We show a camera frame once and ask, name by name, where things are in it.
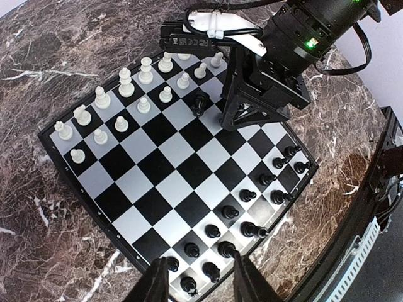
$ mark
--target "chess piece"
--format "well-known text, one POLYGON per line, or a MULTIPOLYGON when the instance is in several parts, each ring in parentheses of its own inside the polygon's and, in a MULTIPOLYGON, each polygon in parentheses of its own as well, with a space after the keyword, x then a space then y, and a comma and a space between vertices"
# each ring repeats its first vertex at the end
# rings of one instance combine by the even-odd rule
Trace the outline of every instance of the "chess piece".
POLYGON ((80 149, 73 149, 70 151, 70 156, 73 162, 81 164, 86 159, 86 154, 80 149))
POLYGON ((159 100, 163 103, 169 103, 172 100, 172 89, 169 86, 164 87, 159 93, 159 100))
POLYGON ((141 72, 139 73, 139 81, 143 85, 148 85, 152 82, 154 75, 151 72, 151 58, 144 57, 141 59, 141 72))
POLYGON ((174 64, 172 63, 172 54, 168 52, 164 52, 164 56, 162 60, 158 62, 159 71, 167 74, 174 68, 174 64))
POLYGON ((201 269, 212 283, 217 283, 220 280, 220 269, 214 263, 206 262, 201 269))
POLYGON ((211 59, 210 64, 214 68, 219 68, 222 64, 222 57, 224 54, 222 52, 216 53, 215 56, 211 59))
POLYGON ((140 113, 146 114, 150 111, 151 105, 147 98, 141 98, 139 103, 137 104, 137 110, 140 113))
POLYGON ((108 141, 108 134, 106 134, 106 132, 102 131, 101 129, 96 129, 94 131, 94 141, 98 145, 104 145, 108 141))
POLYGON ((128 121, 122 117, 118 116, 115 122, 115 129, 117 132, 125 132, 128 128, 128 121))
POLYGON ((233 206, 224 206, 221 210, 221 214, 226 219, 233 219, 239 216, 239 211, 233 206))
POLYGON ((259 176, 259 182, 262 186, 269 186, 273 181, 277 180, 277 176, 269 174, 261 174, 259 176))
POLYGON ((197 258, 200 256, 199 247, 192 242, 185 245, 184 252, 188 257, 191 257, 191 258, 197 258))
POLYGON ((186 89, 189 87, 189 74, 185 72, 177 81, 179 89, 186 89))
POLYGON ((56 122, 55 130, 62 140, 69 140, 73 136, 73 129, 69 125, 65 125, 62 121, 56 122))
POLYGON ((239 193, 239 198, 245 203, 250 202, 252 199, 256 198, 256 196, 257 194, 255 192, 251 192, 250 190, 242 190, 239 193))
POLYGON ((204 229, 208 238, 219 238, 221 232, 215 225, 207 225, 204 229))
POLYGON ((95 106, 99 109, 106 109, 111 104, 111 97, 105 93, 105 90, 98 86, 95 89, 95 106))
POLYGON ((241 234, 245 237, 257 237, 263 239, 266 238, 267 235, 269 235, 269 231, 267 228, 256 226, 251 222, 242 222, 241 234))
POLYGON ((124 98, 132 96, 135 90, 134 85, 132 84, 131 76, 132 73, 126 67, 122 68, 122 70, 119 72, 119 94, 124 98))
POLYGON ((204 78, 206 76, 206 68, 207 64, 201 63, 200 66, 195 69, 195 77, 198 79, 204 78))
POLYGON ((285 201, 291 201, 293 199, 291 194, 283 193, 280 190, 271 192, 270 197, 274 204, 282 204, 285 201))
POLYGON ((91 122, 91 114, 86 111, 86 105, 81 105, 73 111, 78 125, 87 126, 91 122))

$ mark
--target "black square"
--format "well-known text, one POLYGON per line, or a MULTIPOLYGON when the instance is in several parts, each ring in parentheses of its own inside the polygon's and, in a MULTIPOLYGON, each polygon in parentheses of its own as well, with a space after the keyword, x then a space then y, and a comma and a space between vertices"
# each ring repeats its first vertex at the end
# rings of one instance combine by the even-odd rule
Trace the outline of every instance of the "black square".
POLYGON ((172 207, 154 187, 136 201, 134 206, 151 225, 155 225, 172 210, 172 207))
POLYGON ((115 115, 109 121, 107 121, 105 124, 109 128, 109 130, 112 132, 113 136, 116 137, 118 142, 124 141, 134 131, 136 131, 137 129, 140 128, 139 124, 134 120, 133 116, 126 109, 123 109, 121 112, 119 112, 117 115, 115 115), (128 122, 128 128, 125 132, 119 132, 118 130, 115 129, 115 123, 116 123, 116 119, 118 118, 118 116, 124 117, 125 120, 127 120, 127 122, 128 122))
POLYGON ((233 159, 227 160, 224 165, 215 171, 215 175, 229 191, 232 191, 246 176, 233 159))
POLYGON ((231 155, 246 143, 245 138, 238 131, 221 130, 215 137, 231 155))
POLYGON ((177 170, 193 189, 213 174, 196 153, 186 159, 177 170))
POLYGON ((112 184, 95 198, 97 205, 103 210, 105 215, 114 222, 124 212, 126 212, 132 203, 116 184, 112 184))
POLYGON ((157 146, 160 146, 176 133, 174 126, 163 114, 157 115, 142 128, 157 146))
POLYGON ((268 155, 270 150, 275 146, 262 129, 260 129, 248 142, 261 159, 268 155))
POLYGON ((199 238, 198 235, 194 231, 190 231, 187 233, 180 241, 178 241, 174 246, 173 249, 175 252, 179 254, 188 264, 194 263, 197 258, 191 258, 187 256, 184 252, 184 247, 188 243, 194 243, 199 247, 200 255, 203 254, 207 249, 207 245, 199 238))
POLYGON ((161 93, 161 91, 164 90, 164 88, 168 86, 167 83, 162 83, 160 86, 154 88, 152 91, 150 91, 149 93, 147 93, 147 95, 150 97, 151 101, 154 102, 154 104, 161 110, 164 111, 166 108, 170 107, 170 105, 174 104, 175 102, 177 102, 180 97, 176 94, 176 92, 174 91, 174 89, 171 90, 172 93, 172 100, 170 100, 170 102, 168 103, 163 103, 159 100, 159 94, 161 93))
POLYGON ((138 166, 155 186, 174 172, 174 167, 159 149, 151 152, 145 159, 139 162, 138 166))
POLYGON ((91 115, 91 121, 89 122, 89 124, 87 126, 79 125, 79 123, 77 122, 77 120, 75 118, 71 119, 74 126, 76 126, 77 131, 81 134, 82 138, 86 138, 88 135, 90 135, 92 132, 94 132, 95 129, 98 129, 99 126, 101 126, 103 124, 103 121, 101 120, 101 118, 99 117, 97 112, 95 112, 95 110, 92 106, 88 106, 86 108, 86 111, 88 111, 89 114, 91 115))
POLYGON ((84 162, 82 162, 81 164, 76 164, 75 162, 73 162, 73 160, 71 159, 70 152, 67 152, 64 155, 65 161, 69 164, 70 168, 73 170, 73 172, 78 177, 85 170, 87 170, 89 167, 91 167, 93 164, 95 164, 96 157, 92 153, 92 151, 89 149, 89 147, 87 146, 87 144, 86 144, 86 142, 84 140, 82 140, 76 146, 74 146, 73 149, 82 150, 82 151, 84 151, 84 153, 86 155, 86 158, 84 159, 84 162))
POLYGON ((239 219, 239 217, 242 216, 243 213, 245 213, 244 208, 237 202, 237 200, 230 194, 226 198, 224 198, 221 203, 215 207, 213 212, 220 218, 220 220, 223 222, 223 224, 227 227, 230 228, 234 223, 239 219), (233 206, 235 209, 239 211, 239 215, 237 217, 234 217, 233 219, 226 219, 222 216, 221 211, 224 206, 233 206))
POLYGON ((196 152, 213 138, 213 135, 199 119, 191 121, 179 132, 196 152))
POLYGON ((284 189, 290 193, 294 190, 295 186, 300 181, 300 178, 297 173, 295 173, 294 169, 292 169, 290 165, 287 165, 278 176, 278 181, 284 189))
POLYGON ((160 258, 162 254, 169 250, 168 243, 153 228, 133 243, 133 247, 149 263, 160 258))
POLYGON ((191 228, 202 220, 210 209, 195 193, 191 193, 184 201, 182 201, 175 210, 181 215, 191 228))
POLYGON ((123 96, 120 95, 119 86, 114 88, 114 90, 112 90, 113 93, 115 94, 115 96, 122 102, 122 104, 125 107, 136 102, 136 100, 138 100, 145 94, 143 89, 141 89, 140 86, 133 79, 132 79, 132 84, 134 85, 134 93, 132 96, 129 96, 128 98, 124 98, 123 96))
POLYGON ((121 145, 117 145, 110 150, 99 160, 99 162, 114 181, 121 178, 124 173, 129 171, 135 165, 134 161, 121 145))

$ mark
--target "white square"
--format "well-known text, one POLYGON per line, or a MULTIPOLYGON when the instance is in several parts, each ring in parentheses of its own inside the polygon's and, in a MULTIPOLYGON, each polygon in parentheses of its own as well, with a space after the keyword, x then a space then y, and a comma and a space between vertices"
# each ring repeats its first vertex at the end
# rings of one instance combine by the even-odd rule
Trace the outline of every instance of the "white square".
POLYGON ((151 229, 151 225, 134 206, 124 212, 112 225, 129 244, 133 244, 151 229))
POLYGON ((228 189, 215 174, 210 175, 195 192, 211 210, 229 195, 228 189))
POLYGON ((177 170, 156 186, 156 189, 173 208, 193 192, 191 186, 177 170))
POLYGON ((166 243, 173 247, 190 232, 191 228, 175 210, 171 210, 154 225, 154 230, 157 231, 166 243))

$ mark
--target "marble surface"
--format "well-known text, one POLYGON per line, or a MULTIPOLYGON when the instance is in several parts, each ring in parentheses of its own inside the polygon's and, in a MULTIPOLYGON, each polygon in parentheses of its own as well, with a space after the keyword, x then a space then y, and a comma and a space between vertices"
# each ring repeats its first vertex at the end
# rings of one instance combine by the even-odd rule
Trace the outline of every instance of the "marble surface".
MULTIPOLYGON (((37 133, 120 68, 157 50, 176 0, 29 0, 0 19, 0 301, 121 301, 139 272, 60 179, 37 133)), ((260 25, 278 6, 241 12, 260 25)), ((327 61, 346 65, 337 50, 327 61)), ((290 125, 321 167, 251 256, 285 297, 335 231, 383 116, 357 75, 305 73, 312 104, 290 125)), ((232 278, 206 301, 233 301, 232 278)))

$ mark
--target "black pawn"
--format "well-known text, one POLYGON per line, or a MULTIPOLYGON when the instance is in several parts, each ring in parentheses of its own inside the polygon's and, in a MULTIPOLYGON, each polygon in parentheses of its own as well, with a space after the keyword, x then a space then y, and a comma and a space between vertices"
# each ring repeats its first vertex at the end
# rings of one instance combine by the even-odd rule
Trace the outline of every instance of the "black pawn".
POLYGON ((226 219, 233 219, 239 215, 239 211, 233 206, 224 206, 222 208, 221 214, 226 219))
POLYGON ((242 201, 245 203, 250 202, 253 198, 256 198, 256 193, 255 192, 250 192, 250 190, 242 190, 239 193, 239 197, 242 201))
POLYGON ((219 228, 217 228, 215 225, 207 225, 205 232, 208 238, 218 238, 221 236, 219 228))
POLYGON ((261 174, 259 182, 262 186, 269 186, 273 181, 277 180, 277 176, 269 174, 261 174))
POLYGON ((197 293, 197 283, 192 277, 184 277, 181 280, 181 288, 184 292, 188 293, 189 296, 194 297, 197 293))
POLYGON ((191 258, 197 258, 200 256, 199 247, 192 242, 185 245, 184 252, 188 257, 191 257, 191 258))
POLYGON ((280 190, 273 191, 270 197, 275 204, 282 204, 286 200, 291 201, 293 199, 291 194, 283 193, 280 190))
POLYGON ((201 269, 212 283, 217 283, 220 280, 220 269, 214 263, 206 262, 201 269))

